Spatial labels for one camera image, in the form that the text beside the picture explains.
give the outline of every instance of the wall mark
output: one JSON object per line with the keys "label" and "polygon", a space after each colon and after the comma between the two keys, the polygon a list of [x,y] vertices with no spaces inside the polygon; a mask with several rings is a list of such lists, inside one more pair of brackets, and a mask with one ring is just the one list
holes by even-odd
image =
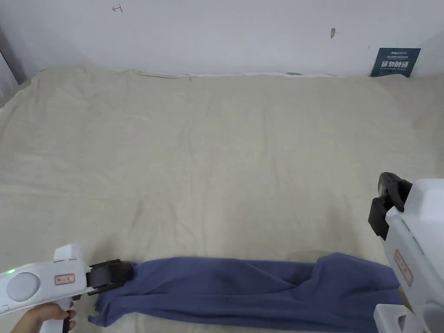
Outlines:
{"label": "wall mark", "polygon": [[123,10],[122,10],[122,6],[119,4],[119,6],[118,7],[114,7],[114,6],[112,6],[112,11],[113,12],[116,12],[117,11],[117,9],[120,9],[120,11],[122,12],[122,14],[123,14]]}

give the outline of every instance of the white wall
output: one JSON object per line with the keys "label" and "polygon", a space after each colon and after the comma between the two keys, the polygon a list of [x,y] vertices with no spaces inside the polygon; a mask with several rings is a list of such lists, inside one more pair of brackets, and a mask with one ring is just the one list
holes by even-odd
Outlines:
{"label": "white wall", "polygon": [[0,53],[0,99],[11,93],[17,86],[16,79]]}
{"label": "white wall", "polygon": [[[113,6],[119,6],[114,12]],[[52,64],[220,74],[368,75],[380,47],[444,72],[442,0],[0,0],[19,79]],[[330,38],[331,28],[336,35]]]}

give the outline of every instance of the human hand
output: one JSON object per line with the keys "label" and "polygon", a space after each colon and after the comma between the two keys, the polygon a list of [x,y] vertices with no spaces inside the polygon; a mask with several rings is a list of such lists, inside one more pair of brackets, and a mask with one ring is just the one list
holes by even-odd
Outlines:
{"label": "human hand", "polygon": [[[47,303],[28,310],[19,320],[11,333],[39,333],[44,321],[55,319],[64,320],[74,318],[75,311],[64,311],[58,304]],[[70,321],[69,329],[75,327],[75,321]]]}

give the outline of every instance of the mattress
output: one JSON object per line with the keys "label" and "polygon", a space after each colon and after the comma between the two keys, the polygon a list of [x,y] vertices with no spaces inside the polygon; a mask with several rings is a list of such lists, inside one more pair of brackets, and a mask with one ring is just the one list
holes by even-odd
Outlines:
{"label": "mattress", "polygon": [[[162,76],[52,67],[0,111],[0,271],[71,242],[171,256],[386,263],[377,181],[442,177],[444,77]],[[75,305],[77,331],[94,297]],[[0,317],[5,332],[21,312]],[[112,332],[253,332],[126,315]]]}

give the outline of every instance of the blue cloth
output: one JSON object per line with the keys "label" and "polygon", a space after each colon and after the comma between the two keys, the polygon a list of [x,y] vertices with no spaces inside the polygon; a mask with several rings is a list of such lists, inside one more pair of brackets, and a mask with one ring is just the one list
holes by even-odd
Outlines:
{"label": "blue cloth", "polygon": [[390,267],[334,253],[316,263],[169,258],[135,265],[122,288],[100,294],[89,321],[127,313],[201,324],[377,332],[376,304],[401,304]]}

